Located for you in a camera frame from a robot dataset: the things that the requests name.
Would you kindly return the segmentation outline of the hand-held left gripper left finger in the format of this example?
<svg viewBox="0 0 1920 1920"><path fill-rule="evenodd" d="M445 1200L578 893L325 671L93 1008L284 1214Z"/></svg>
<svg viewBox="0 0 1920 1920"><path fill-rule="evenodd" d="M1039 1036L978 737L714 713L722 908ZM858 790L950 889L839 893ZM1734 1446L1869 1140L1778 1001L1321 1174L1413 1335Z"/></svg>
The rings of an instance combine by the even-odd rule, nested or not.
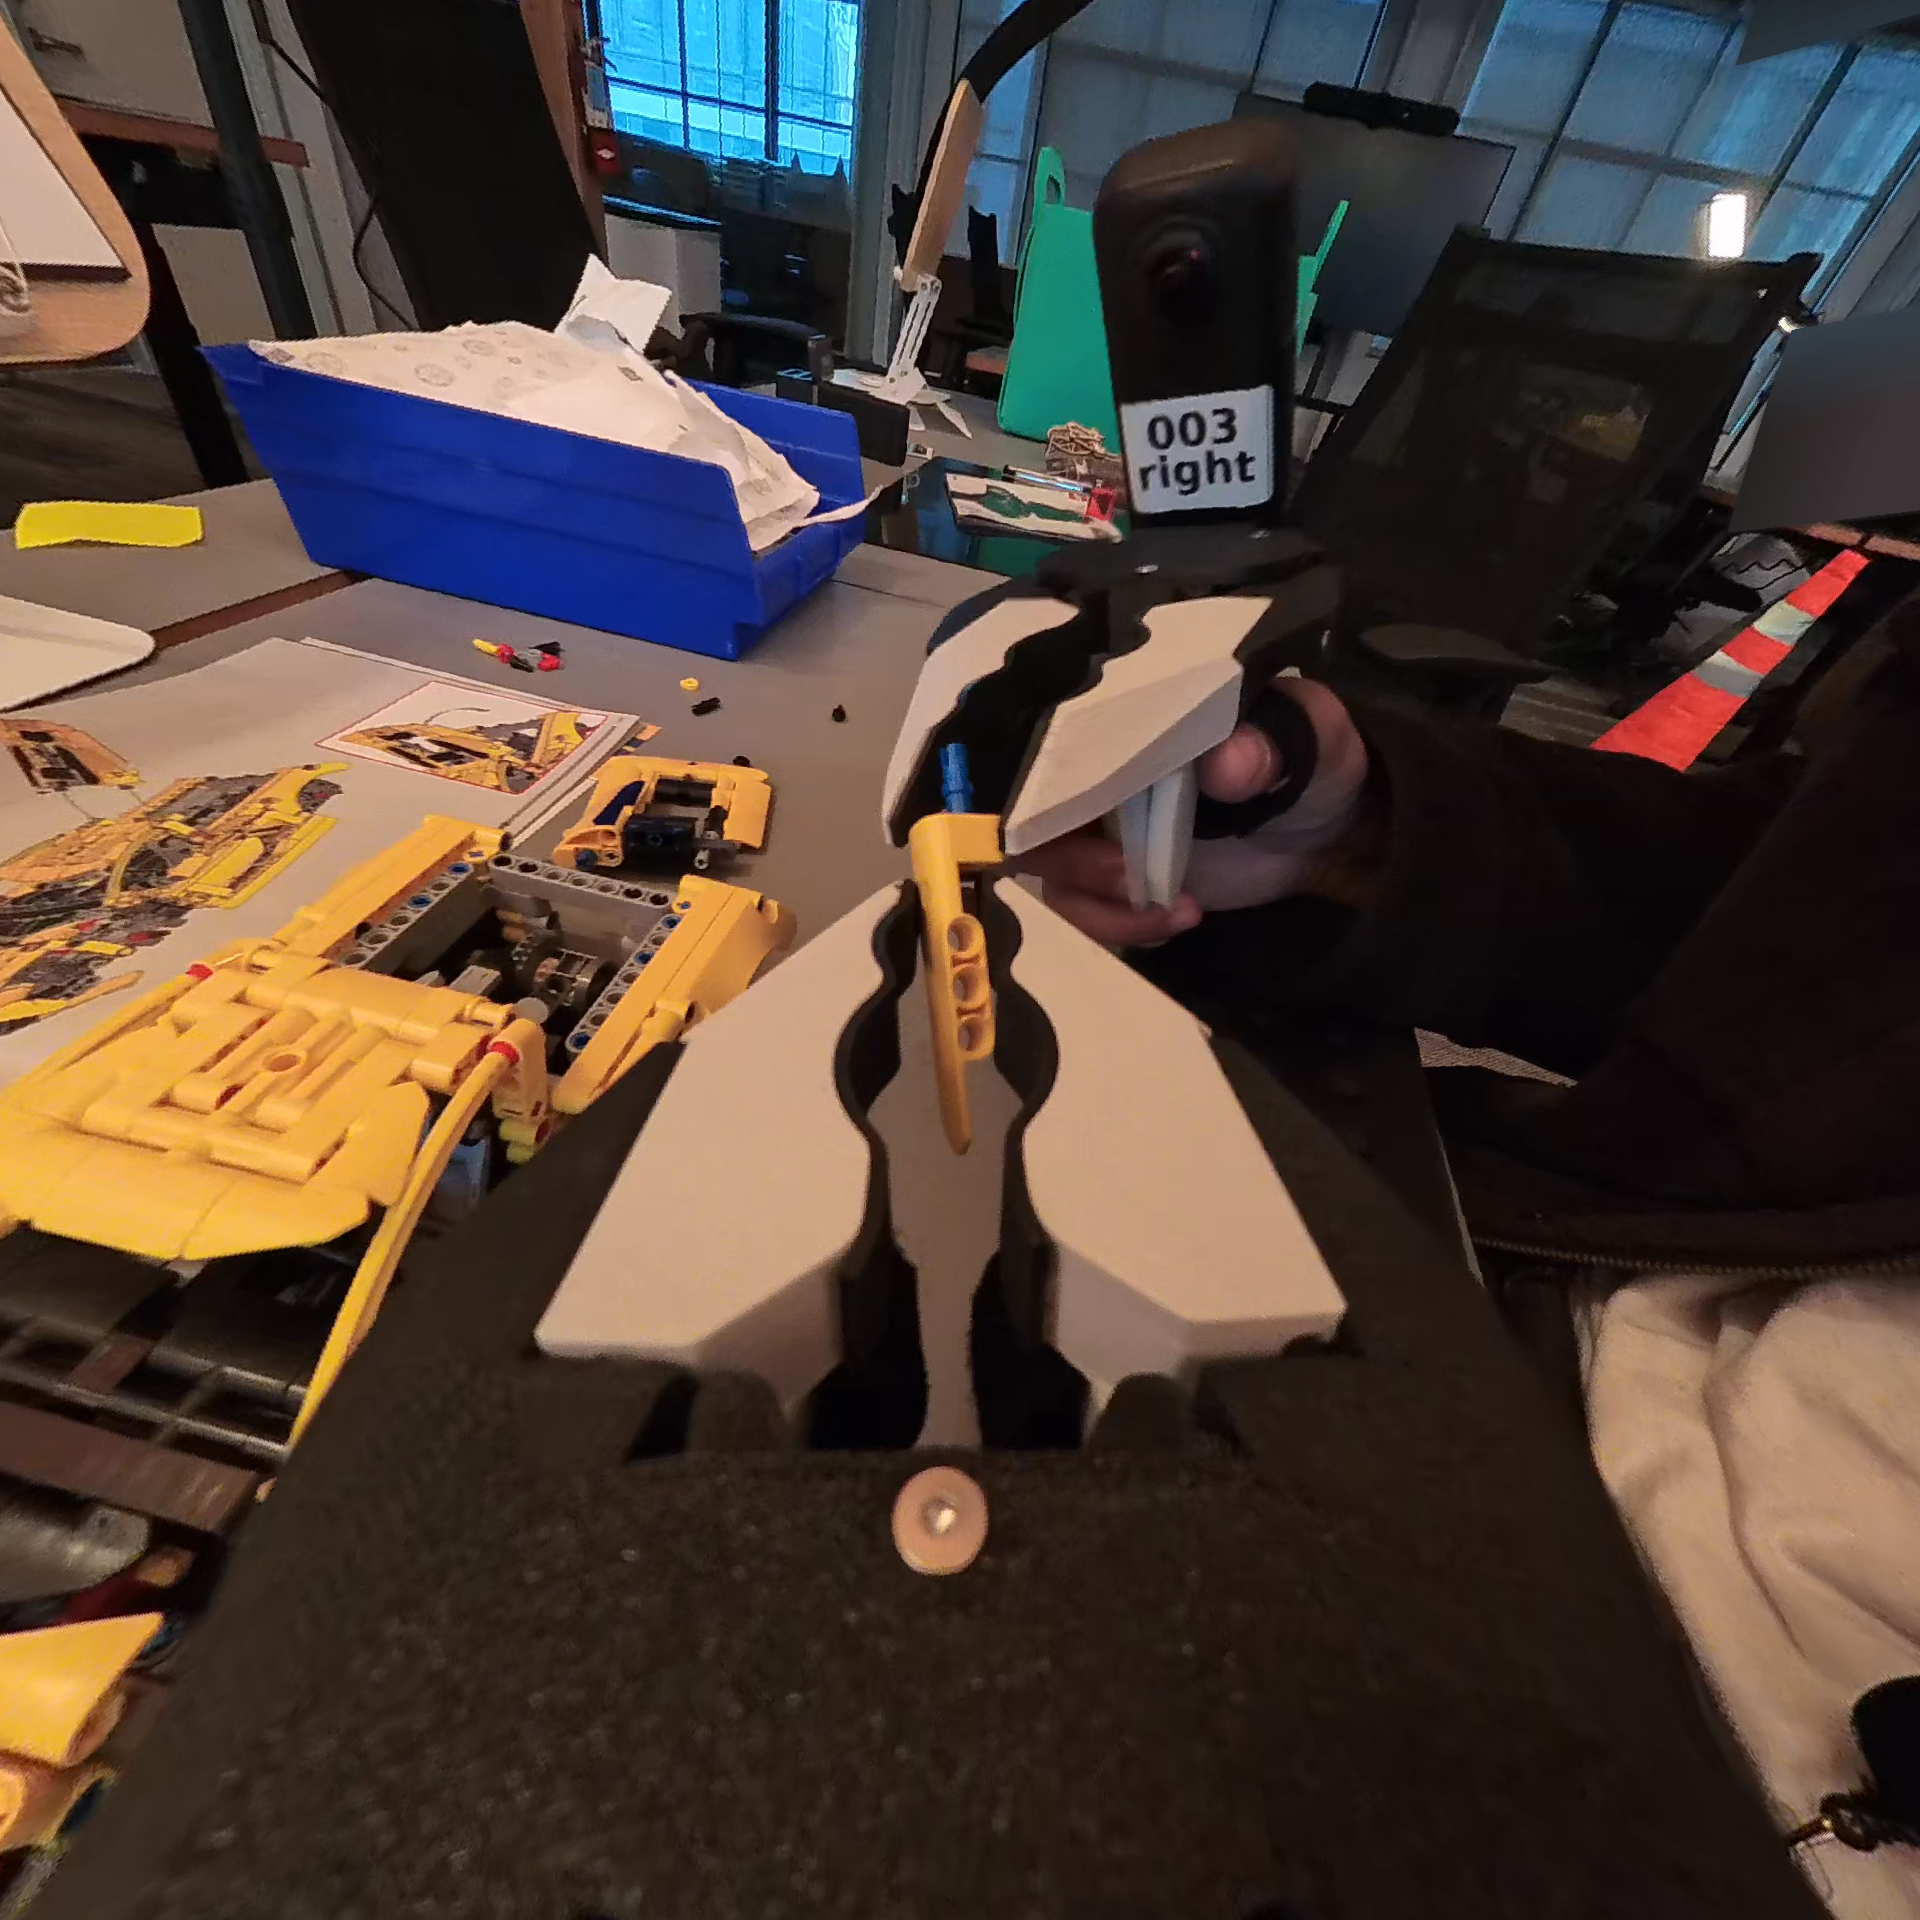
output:
<svg viewBox="0 0 1920 1920"><path fill-rule="evenodd" d="M791 1418L913 1418L920 1295L872 1104L919 964L878 889L679 1046L534 1328L543 1354L752 1376Z"/></svg>

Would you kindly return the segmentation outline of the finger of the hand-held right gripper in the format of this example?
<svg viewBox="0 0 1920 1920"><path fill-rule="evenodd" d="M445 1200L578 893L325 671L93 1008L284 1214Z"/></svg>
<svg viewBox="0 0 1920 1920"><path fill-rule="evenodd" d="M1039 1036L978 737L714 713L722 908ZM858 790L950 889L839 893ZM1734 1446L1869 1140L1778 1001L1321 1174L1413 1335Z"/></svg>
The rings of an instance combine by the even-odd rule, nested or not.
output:
<svg viewBox="0 0 1920 1920"><path fill-rule="evenodd" d="M1221 743L1240 709L1238 648L1268 599L1223 594L1142 614L1142 641L1045 721L1000 842L1010 856L1097 822Z"/></svg>
<svg viewBox="0 0 1920 1920"><path fill-rule="evenodd" d="M953 717L967 688L1000 669L1014 644L1074 614L1077 605L1058 596L970 596L948 612L932 634L887 760L887 824L895 824L936 727Z"/></svg>

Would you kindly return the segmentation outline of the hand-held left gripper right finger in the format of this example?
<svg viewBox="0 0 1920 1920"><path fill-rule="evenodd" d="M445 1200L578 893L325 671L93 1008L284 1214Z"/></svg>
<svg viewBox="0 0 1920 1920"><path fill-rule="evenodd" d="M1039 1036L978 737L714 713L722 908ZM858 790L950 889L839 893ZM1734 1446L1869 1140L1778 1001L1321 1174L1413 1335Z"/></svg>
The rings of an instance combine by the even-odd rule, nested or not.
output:
<svg viewBox="0 0 1920 1920"><path fill-rule="evenodd" d="M1014 1340L1102 1400L1332 1336L1345 1298L1208 1029L1017 879L992 884L992 985Z"/></svg>

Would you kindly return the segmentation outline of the yellow brick subassembly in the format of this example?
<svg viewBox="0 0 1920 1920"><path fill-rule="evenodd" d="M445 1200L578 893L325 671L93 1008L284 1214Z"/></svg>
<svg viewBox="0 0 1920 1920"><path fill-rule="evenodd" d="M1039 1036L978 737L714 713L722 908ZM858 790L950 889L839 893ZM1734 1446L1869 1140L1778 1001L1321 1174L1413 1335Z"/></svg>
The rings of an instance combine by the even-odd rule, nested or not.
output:
<svg viewBox="0 0 1920 1920"><path fill-rule="evenodd" d="M760 849L774 802L772 781L760 768L740 760L647 758L650 802L629 826L625 863L601 872L708 874L740 853Z"/></svg>

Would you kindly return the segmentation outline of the yellow brick car model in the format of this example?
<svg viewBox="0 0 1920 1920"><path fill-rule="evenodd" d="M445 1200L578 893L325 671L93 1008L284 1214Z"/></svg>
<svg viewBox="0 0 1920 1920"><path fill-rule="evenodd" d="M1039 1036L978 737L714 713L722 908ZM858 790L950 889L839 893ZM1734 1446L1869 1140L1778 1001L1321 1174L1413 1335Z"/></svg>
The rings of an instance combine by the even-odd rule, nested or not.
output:
<svg viewBox="0 0 1920 1920"><path fill-rule="evenodd" d="M752 886L428 816L5 1086L5 1914L412 1248L793 937Z"/></svg>

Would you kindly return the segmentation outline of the person's right forearm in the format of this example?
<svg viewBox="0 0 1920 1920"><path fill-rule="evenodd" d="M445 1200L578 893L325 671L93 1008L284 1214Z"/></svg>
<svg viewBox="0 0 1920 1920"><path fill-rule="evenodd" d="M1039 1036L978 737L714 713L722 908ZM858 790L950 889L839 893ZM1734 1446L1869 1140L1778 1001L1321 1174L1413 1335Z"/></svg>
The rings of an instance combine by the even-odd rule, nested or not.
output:
<svg viewBox="0 0 1920 1920"><path fill-rule="evenodd" d="M1356 703L1372 862L1311 985L1576 1077L1785 810L1805 760L1658 760Z"/></svg>

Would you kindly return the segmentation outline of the grey desk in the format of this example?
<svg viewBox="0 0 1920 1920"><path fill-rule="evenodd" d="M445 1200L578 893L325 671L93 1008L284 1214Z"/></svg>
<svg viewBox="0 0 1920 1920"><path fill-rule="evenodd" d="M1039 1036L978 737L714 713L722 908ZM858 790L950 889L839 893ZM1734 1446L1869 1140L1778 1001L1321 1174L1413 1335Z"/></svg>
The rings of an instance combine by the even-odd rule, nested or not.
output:
<svg viewBox="0 0 1920 1920"><path fill-rule="evenodd" d="M769 777L774 802L760 849L740 853L706 874L767 893L794 919L793 943L754 983L878 889L909 879L904 853L887 838L881 818L885 765L929 634L953 607L986 585L985 573L858 543L829 582L802 599L797 612L784 614L772 634L742 661L697 661L641 639L567 629L567 686L560 689L634 713L656 727L654 735L623 743L610 756L639 752L687 760L740 760ZM434 661L409 655L412 644L512 634L512 622L498 620L495 607L376 582L325 594L296 609L325 622L383 617L376 634L400 652L378 653L338 641L328 632L268 639L318 639L412 665L431 678L479 681L476 673L457 673L445 653L436 653ZM697 677L703 692L686 694L679 686L684 677ZM693 711L706 696L714 696L718 705ZM846 724L829 720L834 703L847 709ZM607 758L597 765L581 797L565 800L532 829L508 833L512 846L550 856L565 829L583 814L592 781ZM928 1062L928 1020L913 981L900 994L897 1020L900 1066L913 1057ZM774 1449L784 1446L784 1428L794 1432L797 1449L825 1453L900 1450L920 1437L928 1415L920 1303L913 1418L791 1418L780 1410L772 1389L752 1376L695 1376L657 1359L565 1359L538 1350L536 1324L681 1044L701 1021L686 1039L649 1050L581 1118L565 1121L476 1210L441 1237L412 1248L370 1333L346 1357L316 1421L295 1446L286 1473L295 1465L342 1460L352 1449L374 1453L401 1441L422 1456L431 1449L428 1430L441 1423L455 1428L473 1416L490 1392L481 1385L488 1368L500 1368L508 1388L546 1392L573 1407L584 1405L592 1385L629 1396L631 1410L614 1415L614 1449L629 1453L654 1449L649 1436L670 1428L668 1413L700 1421L708 1396L722 1385L738 1385L752 1404L767 1405ZM906 1166L916 1156L909 1151L913 1138L887 1134L885 1097L887 1089L874 1100L870 1118L887 1144L897 1239L900 1185L906 1184ZM916 1269L920 1290L924 1262L904 1248L903 1254Z"/></svg>

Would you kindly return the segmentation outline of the person's right hand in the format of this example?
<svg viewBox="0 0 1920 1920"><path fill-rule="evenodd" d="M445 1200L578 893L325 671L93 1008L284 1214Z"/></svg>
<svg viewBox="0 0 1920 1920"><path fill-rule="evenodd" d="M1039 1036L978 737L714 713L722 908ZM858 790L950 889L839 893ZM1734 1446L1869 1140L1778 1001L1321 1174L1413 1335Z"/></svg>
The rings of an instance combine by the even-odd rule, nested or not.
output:
<svg viewBox="0 0 1920 1920"><path fill-rule="evenodd" d="M1311 724L1311 778L1276 818L1242 837L1197 838L1185 886L1167 905L1133 905L1122 849L1097 826L1071 832L1018 860L1045 903L1111 948L1159 945L1206 913L1325 897L1367 905L1375 892L1380 826L1372 764L1353 717L1321 682L1280 677L1276 702Z"/></svg>

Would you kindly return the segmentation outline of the green storage bin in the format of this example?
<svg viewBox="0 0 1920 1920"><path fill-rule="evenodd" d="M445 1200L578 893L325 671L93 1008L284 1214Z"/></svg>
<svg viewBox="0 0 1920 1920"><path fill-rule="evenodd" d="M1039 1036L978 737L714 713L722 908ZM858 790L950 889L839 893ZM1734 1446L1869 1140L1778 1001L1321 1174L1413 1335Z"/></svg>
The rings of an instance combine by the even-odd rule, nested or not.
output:
<svg viewBox="0 0 1920 1920"><path fill-rule="evenodd" d="M1094 546L965 533L953 519L943 487L950 463L970 463L973 469L998 466L975 463L953 454L926 458L874 493L866 516L866 538L895 553L924 556L928 560L989 570L1000 578L1031 575L1058 549Z"/></svg>

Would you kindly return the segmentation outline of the green board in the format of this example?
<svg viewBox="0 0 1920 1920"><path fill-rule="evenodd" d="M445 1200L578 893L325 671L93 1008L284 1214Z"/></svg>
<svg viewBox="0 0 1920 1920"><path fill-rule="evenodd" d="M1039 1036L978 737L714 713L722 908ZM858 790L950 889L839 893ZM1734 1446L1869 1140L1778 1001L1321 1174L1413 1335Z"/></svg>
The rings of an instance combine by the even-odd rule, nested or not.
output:
<svg viewBox="0 0 1920 1920"><path fill-rule="evenodd" d="M1281 492L1303 312L1293 137L1232 119L1114 158L1074 208L1045 151L1014 287L998 425L1094 428L1132 463L1200 461L1188 492Z"/></svg>

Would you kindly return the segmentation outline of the model kit box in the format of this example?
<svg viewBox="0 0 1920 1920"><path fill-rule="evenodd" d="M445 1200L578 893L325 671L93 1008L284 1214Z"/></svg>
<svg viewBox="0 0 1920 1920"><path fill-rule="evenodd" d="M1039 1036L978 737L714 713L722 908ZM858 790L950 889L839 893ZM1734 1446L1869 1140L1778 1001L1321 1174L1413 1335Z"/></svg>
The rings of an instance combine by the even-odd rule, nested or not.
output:
<svg viewBox="0 0 1920 1920"><path fill-rule="evenodd" d="M950 463L943 487L950 516L973 537L1105 543L1128 530L1120 456L1081 422L1047 431L1039 466Z"/></svg>

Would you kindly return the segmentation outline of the black office chair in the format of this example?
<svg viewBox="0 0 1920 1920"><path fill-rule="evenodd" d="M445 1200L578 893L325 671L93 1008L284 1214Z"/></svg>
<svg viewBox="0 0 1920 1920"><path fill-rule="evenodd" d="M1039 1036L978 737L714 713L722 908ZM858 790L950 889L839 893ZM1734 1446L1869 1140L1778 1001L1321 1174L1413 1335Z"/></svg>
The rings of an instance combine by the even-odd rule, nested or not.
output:
<svg viewBox="0 0 1920 1920"><path fill-rule="evenodd" d="M1543 678L1576 599L1695 496L1814 274L1455 231L1293 496L1341 578L1332 678L1470 713Z"/></svg>

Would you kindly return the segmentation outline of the scattered small brick pins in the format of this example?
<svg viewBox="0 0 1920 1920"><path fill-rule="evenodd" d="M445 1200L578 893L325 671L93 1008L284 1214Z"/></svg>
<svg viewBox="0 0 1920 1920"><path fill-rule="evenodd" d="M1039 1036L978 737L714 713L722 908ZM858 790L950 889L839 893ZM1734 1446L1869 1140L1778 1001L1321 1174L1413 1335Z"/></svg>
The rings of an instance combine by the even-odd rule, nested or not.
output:
<svg viewBox="0 0 1920 1920"><path fill-rule="evenodd" d="M529 653L512 646L504 639L490 639L490 637L473 637L470 646L473 646L473 652L477 652L481 655L488 655L488 658L493 658L493 661L498 661L498 663L503 663L512 669L520 669L520 671L529 671L529 673L561 671L561 666L565 666L565 648L558 641L542 641ZM703 682L697 677L684 677L679 681L679 688L686 694L703 692ZM706 696L706 698L697 702L693 705L693 711L708 713L714 705L718 705L718 698ZM844 703L834 703L829 709L829 720L834 724L846 724L847 721L847 709Z"/></svg>

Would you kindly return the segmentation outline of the blue storage bin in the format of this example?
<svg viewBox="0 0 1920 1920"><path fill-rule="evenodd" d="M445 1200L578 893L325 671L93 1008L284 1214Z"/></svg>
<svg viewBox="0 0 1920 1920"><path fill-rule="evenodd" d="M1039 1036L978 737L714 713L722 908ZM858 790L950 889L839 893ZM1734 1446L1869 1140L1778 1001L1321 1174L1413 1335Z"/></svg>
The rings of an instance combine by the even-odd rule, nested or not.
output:
<svg viewBox="0 0 1920 1920"><path fill-rule="evenodd" d="M397 585L738 661L862 542L850 415L693 382L822 514L752 549L714 463L204 350L305 556Z"/></svg>

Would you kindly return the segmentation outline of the crumpled white paper bags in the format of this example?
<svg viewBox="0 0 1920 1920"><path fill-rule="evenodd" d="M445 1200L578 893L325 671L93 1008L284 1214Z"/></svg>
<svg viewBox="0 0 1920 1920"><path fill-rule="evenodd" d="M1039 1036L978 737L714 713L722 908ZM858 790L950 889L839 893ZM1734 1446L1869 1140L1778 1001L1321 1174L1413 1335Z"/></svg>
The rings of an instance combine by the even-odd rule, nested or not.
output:
<svg viewBox="0 0 1920 1920"><path fill-rule="evenodd" d="M556 329L514 320L438 330L381 330L312 342L249 342L261 365L338 377L359 385L560 428L629 448L719 469L752 551L816 521L850 521L872 493L829 508L762 434L724 413L677 372L656 368L650 342L668 290L614 277L597 255Z"/></svg>

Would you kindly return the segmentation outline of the orange striped traffic cone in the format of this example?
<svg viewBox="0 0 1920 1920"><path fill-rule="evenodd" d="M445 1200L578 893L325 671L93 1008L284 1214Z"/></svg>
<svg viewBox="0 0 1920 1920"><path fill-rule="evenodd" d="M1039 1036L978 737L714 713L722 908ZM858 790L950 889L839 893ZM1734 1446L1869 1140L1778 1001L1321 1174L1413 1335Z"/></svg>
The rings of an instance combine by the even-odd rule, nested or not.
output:
<svg viewBox="0 0 1920 1920"><path fill-rule="evenodd" d="M1841 549L1711 655L1605 729L1591 749L1689 769L1868 566L1863 551Z"/></svg>

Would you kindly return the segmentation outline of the open instruction booklet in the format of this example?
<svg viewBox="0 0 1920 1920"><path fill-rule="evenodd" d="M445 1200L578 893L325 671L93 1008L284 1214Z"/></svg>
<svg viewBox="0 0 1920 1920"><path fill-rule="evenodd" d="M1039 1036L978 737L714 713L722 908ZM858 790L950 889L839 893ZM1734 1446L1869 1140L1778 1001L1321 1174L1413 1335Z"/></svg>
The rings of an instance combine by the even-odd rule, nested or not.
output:
<svg viewBox="0 0 1920 1920"><path fill-rule="evenodd" d="M318 639L5 720L5 1071L428 818L532 829L656 727L578 692L488 689Z"/></svg>

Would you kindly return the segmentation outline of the yellow paper scrap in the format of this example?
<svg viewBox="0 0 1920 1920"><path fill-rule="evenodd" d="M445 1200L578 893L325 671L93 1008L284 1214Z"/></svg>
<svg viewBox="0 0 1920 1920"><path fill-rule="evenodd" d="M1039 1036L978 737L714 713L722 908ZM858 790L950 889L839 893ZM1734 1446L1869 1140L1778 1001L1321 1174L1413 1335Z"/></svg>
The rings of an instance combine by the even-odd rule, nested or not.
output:
<svg viewBox="0 0 1920 1920"><path fill-rule="evenodd" d="M204 514L189 505L133 501L33 501L21 508L13 542L21 551L64 543L110 543L172 551L204 538Z"/></svg>

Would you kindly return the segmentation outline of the document stand with sheet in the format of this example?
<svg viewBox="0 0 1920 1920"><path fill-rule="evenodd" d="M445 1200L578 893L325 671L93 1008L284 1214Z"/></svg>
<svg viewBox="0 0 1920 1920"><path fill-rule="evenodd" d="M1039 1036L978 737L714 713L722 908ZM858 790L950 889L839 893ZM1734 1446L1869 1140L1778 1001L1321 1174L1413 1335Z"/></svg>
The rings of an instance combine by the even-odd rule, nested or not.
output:
<svg viewBox="0 0 1920 1920"><path fill-rule="evenodd" d="M12 257L2 226L2 362L53 368L121 352L143 329L151 311L143 255L128 214L9 20L2 24L2 95L9 95L31 125L128 269L125 279L108 280L30 277Z"/></svg>

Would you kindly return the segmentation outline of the printed instruction sheet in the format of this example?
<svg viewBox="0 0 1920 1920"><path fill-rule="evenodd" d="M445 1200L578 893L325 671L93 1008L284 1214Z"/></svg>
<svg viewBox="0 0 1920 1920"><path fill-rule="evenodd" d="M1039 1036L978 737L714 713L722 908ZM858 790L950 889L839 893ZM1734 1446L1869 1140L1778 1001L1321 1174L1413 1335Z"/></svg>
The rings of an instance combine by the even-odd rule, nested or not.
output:
<svg viewBox="0 0 1920 1920"><path fill-rule="evenodd" d="M124 280L125 265L55 158L2 95L2 226L30 277Z"/></svg>

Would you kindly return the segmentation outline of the dark wall monitor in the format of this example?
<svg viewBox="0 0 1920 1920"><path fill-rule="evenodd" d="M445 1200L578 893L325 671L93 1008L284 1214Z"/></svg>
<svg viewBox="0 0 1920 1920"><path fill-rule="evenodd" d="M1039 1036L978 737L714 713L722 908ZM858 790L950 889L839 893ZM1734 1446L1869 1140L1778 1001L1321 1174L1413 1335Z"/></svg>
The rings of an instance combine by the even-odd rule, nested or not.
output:
<svg viewBox="0 0 1920 1920"><path fill-rule="evenodd" d="M1450 233L1487 226L1514 158L1511 143L1461 134L1450 108L1359 87L1316 81L1298 103L1242 92L1232 114L1293 137L1311 324L1325 336L1391 336Z"/></svg>

